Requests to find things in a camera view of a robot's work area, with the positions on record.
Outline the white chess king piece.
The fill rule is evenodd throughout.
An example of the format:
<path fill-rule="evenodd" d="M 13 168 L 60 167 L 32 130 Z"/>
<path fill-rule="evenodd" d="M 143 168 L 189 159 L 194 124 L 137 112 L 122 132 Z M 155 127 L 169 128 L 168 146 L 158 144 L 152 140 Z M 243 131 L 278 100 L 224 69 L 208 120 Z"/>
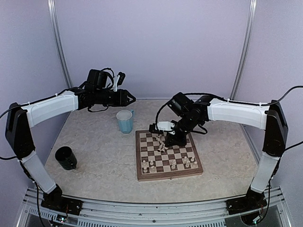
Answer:
<path fill-rule="evenodd" d="M 177 169 L 177 162 L 176 162 L 176 160 L 173 160 L 173 161 L 171 162 L 170 168 L 171 168 L 172 171 L 174 171 L 174 170 Z"/>

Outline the wooden chess board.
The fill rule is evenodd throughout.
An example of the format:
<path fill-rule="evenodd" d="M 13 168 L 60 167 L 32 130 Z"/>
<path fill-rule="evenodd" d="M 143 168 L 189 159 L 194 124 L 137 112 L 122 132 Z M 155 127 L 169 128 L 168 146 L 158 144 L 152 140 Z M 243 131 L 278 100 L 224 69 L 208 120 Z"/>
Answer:
<path fill-rule="evenodd" d="M 153 181 L 174 179 L 180 177 L 188 177 L 201 175 L 203 173 L 202 164 L 198 156 L 198 152 L 193 141 L 192 135 L 187 135 L 187 144 L 184 147 L 173 146 L 166 148 L 164 153 L 157 151 L 159 142 L 155 139 L 157 134 L 150 133 L 147 130 L 140 130 L 135 132 L 136 143 L 136 167 L 137 167 L 137 179 L 138 181 Z M 186 168 L 183 162 L 184 157 L 190 161 L 190 167 Z M 198 168 L 193 168 L 191 157 L 195 157 Z M 147 173 L 143 172 L 144 166 L 142 161 L 145 160 L 147 165 Z M 150 161 L 153 160 L 153 166 L 156 167 L 154 173 L 150 173 Z M 177 169 L 172 171 L 170 166 L 171 162 L 176 160 Z"/>

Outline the white chess rook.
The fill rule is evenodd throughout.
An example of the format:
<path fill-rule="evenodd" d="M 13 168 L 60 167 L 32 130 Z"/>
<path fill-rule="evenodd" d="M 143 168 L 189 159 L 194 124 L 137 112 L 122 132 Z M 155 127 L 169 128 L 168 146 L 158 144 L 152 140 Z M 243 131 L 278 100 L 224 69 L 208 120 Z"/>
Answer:
<path fill-rule="evenodd" d="M 151 166 L 150 167 L 150 173 L 154 173 L 156 171 L 156 167 L 155 166 Z"/>

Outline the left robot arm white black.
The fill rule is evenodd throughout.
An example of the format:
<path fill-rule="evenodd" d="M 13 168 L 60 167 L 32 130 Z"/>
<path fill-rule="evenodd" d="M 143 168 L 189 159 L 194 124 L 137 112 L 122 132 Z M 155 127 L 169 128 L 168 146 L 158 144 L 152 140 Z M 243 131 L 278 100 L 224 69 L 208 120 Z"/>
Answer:
<path fill-rule="evenodd" d="M 14 158 L 19 161 L 28 178 L 48 195 L 47 201 L 54 209 L 62 210 L 66 206 L 66 199 L 60 195 L 60 187 L 37 153 L 34 131 L 61 115 L 83 109 L 91 111 L 95 105 L 108 108 L 132 104 L 136 101 L 135 96 L 126 89 L 120 89 L 125 77 L 125 73 L 115 74 L 111 68 L 91 69 L 81 85 L 36 101 L 12 103 L 5 112 L 5 138 L 14 152 Z"/>

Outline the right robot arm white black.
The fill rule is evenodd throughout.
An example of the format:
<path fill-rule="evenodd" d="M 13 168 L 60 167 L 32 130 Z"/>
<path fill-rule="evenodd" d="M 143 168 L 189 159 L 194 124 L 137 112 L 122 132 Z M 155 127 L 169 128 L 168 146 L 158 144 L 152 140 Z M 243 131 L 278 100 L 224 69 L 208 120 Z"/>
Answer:
<path fill-rule="evenodd" d="M 222 121 L 240 124 L 264 132 L 263 149 L 258 152 L 258 169 L 242 199 L 242 206 L 252 210 L 261 201 L 270 180 L 278 170 L 280 159 L 286 150 L 288 125 L 279 101 L 266 103 L 245 103 L 202 93 L 193 101 L 181 92 L 174 95 L 166 105 L 180 117 L 177 122 L 165 122 L 162 131 L 167 132 L 167 147 L 186 145 L 186 136 L 198 125 L 208 121 Z"/>

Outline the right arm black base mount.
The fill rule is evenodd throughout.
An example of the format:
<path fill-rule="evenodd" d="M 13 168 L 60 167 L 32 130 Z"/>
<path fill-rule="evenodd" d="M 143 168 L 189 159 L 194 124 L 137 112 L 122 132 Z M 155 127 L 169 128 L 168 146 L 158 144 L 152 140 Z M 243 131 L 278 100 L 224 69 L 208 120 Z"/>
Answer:
<path fill-rule="evenodd" d="M 255 199 L 249 199 L 246 196 L 239 197 L 236 199 L 229 199 L 226 201 L 226 206 L 229 215 L 243 213 L 250 210 L 259 209 L 262 206 L 267 206 L 266 199 L 261 199 L 259 201 Z"/>

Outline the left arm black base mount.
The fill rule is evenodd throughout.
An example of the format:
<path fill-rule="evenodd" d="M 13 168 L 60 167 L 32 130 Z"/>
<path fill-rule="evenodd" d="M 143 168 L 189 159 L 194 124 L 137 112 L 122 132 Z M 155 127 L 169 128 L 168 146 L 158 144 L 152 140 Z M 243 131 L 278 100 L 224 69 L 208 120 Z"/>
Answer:
<path fill-rule="evenodd" d="M 67 197 L 61 197 L 58 200 L 43 199 L 41 206 L 50 210 L 55 210 L 65 214 L 79 216 L 83 201 Z"/>

